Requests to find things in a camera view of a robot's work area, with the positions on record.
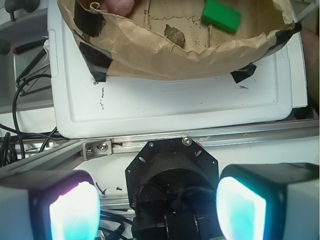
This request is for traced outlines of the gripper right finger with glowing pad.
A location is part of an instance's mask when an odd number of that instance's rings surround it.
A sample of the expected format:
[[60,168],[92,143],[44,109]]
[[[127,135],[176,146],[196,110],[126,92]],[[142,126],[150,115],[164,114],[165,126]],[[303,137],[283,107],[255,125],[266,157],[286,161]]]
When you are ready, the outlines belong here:
[[320,167],[306,162],[227,165],[216,210],[227,240],[318,240]]

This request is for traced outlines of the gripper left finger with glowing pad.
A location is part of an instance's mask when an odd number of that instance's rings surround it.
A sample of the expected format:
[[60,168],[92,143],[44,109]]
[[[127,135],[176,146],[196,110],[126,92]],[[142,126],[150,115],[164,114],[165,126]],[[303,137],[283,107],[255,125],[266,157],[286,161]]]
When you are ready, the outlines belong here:
[[98,191],[84,170],[0,175],[2,240],[94,240],[100,210]]

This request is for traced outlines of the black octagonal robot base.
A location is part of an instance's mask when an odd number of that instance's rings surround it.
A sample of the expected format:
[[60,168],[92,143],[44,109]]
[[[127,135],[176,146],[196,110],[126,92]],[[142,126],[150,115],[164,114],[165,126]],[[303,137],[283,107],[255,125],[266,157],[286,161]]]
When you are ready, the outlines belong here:
[[151,140],[125,170],[136,240],[216,240],[219,163],[188,137]]

